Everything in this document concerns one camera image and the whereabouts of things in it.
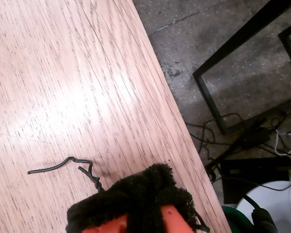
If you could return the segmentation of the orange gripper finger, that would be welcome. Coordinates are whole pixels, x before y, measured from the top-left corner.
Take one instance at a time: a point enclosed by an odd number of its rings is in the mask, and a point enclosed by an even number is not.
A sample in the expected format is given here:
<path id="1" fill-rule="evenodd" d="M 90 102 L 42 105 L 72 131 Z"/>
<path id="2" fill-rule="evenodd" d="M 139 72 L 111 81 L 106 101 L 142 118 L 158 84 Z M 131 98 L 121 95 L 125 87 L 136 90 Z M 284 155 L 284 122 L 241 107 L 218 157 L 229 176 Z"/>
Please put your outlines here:
<path id="1" fill-rule="evenodd" d="M 118 180 L 108 190 L 73 204 L 67 211 L 66 232 L 81 233 L 127 214 L 129 232 L 132 233 L 146 215 L 147 184 L 144 170 Z"/>
<path id="2" fill-rule="evenodd" d="M 173 205 L 194 233 L 201 230 L 201 218 L 194 208 L 192 195 L 177 187 L 172 168 L 167 164 L 154 164 L 138 173 L 138 185 L 143 195 L 140 202 L 141 232 L 167 232 L 161 211 L 164 205 Z"/>

